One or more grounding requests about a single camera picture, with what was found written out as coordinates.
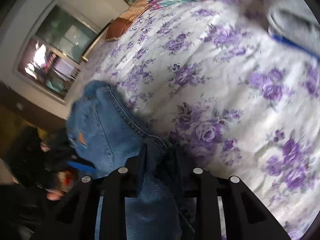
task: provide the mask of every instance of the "glass cabinet door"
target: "glass cabinet door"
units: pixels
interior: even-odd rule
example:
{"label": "glass cabinet door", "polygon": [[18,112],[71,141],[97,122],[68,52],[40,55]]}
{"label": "glass cabinet door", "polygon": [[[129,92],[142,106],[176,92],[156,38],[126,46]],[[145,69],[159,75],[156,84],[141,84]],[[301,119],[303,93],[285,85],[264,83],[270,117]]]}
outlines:
{"label": "glass cabinet door", "polygon": [[82,54],[97,37],[97,33],[57,5],[41,24],[36,35],[77,63],[80,63]]}

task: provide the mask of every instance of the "silver bolt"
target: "silver bolt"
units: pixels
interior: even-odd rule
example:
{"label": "silver bolt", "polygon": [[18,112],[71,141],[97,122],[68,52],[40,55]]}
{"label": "silver bolt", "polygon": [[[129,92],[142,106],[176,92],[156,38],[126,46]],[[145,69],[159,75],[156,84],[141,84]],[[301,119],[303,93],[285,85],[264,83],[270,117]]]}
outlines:
{"label": "silver bolt", "polygon": [[230,178],[230,181],[233,182],[233,183],[239,183],[240,182],[240,179],[237,177],[237,176],[232,176]]}
{"label": "silver bolt", "polygon": [[81,179],[81,181],[82,181],[83,183],[88,183],[90,180],[91,180],[90,176],[84,176],[84,177],[82,177],[82,179]]}
{"label": "silver bolt", "polygon": [[121,167],[121,168],[118,169],[118,172],[119,172],[120,174],[125,174],[125,173],[128,172],[128,169],[127,169],[126,167]]}
{"label": "silver bolt", "polygon": [[193,169],[193,173],[195,173],[195,174],[201,174],[203,172],[203,169],[201,169],[201,168],[194,168]]}

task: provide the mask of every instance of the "window pane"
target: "window pane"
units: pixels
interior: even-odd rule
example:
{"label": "window pane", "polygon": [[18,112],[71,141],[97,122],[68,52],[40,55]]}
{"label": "window pane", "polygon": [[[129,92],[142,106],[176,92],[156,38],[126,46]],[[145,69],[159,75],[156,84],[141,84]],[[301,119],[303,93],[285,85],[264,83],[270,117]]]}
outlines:
{"label": "window pane", "polygon": [[64,98],[79,70],[54,54],[37,39],[28,43],[19,63],[19,71]]}
{"label": "window pane", "polygon": [[37,35],[78,63],[85,49],[97,37],[95,32],[58,6],[46,17]]}

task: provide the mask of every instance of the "blue jeans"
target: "blue jeans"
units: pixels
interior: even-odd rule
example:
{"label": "blue jeans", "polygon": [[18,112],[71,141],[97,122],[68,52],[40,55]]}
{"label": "blue jeans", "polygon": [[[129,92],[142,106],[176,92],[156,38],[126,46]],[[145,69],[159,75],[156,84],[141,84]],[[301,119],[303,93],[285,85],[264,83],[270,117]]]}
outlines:
{"label": "blue jeans", "polygon": [[172,146],[152,135],[130,114],[115,88],[100,81],[87,85],[84,96],[72,107],[67,130],[78,155],[96,166],[96,174],[91,174],[95,178],[124,166],[129,157],[139,154],[142,143],[147,144],[142,190],[138,198],[125,200],[127,239],[181,238],[175,198],[168,187],[153,176]]}

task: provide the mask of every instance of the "bed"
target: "bed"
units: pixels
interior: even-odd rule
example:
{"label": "bed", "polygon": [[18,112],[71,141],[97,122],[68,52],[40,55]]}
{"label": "bed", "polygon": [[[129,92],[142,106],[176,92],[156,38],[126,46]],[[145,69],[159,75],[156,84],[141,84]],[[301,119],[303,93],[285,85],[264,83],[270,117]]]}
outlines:
{"label": "bed", "polygon": [[156,134],[239,176],[300,239],[320,210],[320,63],[272,40],[263,0],[147,10],[79,76],[117,87]]}

